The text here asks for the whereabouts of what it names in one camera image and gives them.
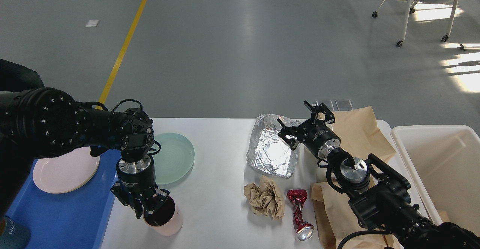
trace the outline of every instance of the white storage bin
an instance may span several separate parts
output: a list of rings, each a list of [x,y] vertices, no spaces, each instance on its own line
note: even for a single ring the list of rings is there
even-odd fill
[[[431,220],[480,235],[480,138],[468,126],[399,126],[391,136]]]

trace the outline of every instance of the crumpled paper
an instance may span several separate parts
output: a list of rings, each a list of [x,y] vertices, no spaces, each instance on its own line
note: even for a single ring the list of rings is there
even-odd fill
[[[324,249],[336,249],[347,235],[365,230],[359,226],[348,205],[348,196],[339,194],[328,183],[313,184],[310,198],[315,209],[320,244]],[[384,249],[386,246],[401,247],[392,235],[362,235],[350,239],[343,249]]]
[[[259,186],[254,183],[245,185],[243,194],[256,215],[271,215],[273,220],[281,220],[285,212],[285,201],[276,182],[262,175]]]

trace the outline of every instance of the yellow floor line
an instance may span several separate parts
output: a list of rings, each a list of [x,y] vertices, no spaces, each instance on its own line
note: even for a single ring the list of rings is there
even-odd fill
[[[147,0],[142,0],[140,3],[140,6],[138,7],[137,14],[135,15],[135,18],[133,19],[132,25],[130,26],[130,30],[128,31],[127,38],[125,38],[125,41],[123,42],[123,45],[120,49],[120,53],[118,53],[117,60],[115,61],[115,65],[113,65],[112,72],[110,73],[110,76],[108,77],[108,80],[106,81],[106,85],[103,88],[102,95],[100,96],[100,99],[98,100],[102,104],[105,103],[107,100],[108,93],[110,92],[110,89],[112,88],[113,81],[115,80],[115,77],[117,76],[118,70],[120,68],[120,65],[122,64],[123,56],[125,56],[125,52],[127,52],[128,45],[130,44],[130,40],[132,40],[132,36],[134,35],[135,28],[137,28],[138,20],[140,19],[140,16],[142,15],[142,12],[144,11],[144,7],[146,4]]]

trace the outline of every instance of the light green plate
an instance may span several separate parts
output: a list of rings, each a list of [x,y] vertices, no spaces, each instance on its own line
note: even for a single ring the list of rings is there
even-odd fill
[[[175,133],[160,134],[154,139],[162,146],[160,152],[153,156],[156,183],[178,181],[194,165],[194,146],[188,138]]]

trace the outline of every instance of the blue tray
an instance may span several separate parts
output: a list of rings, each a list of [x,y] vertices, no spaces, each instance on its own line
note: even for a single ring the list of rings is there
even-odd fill
[[[91,180],[65,194],[38,189],[32,179],[32,167],[7,212],[15,222],[30,229],[26,248],[99,248],[115,199],[110,188],[117,180],[115,164],[119,158],[117,150],[105,152]]]

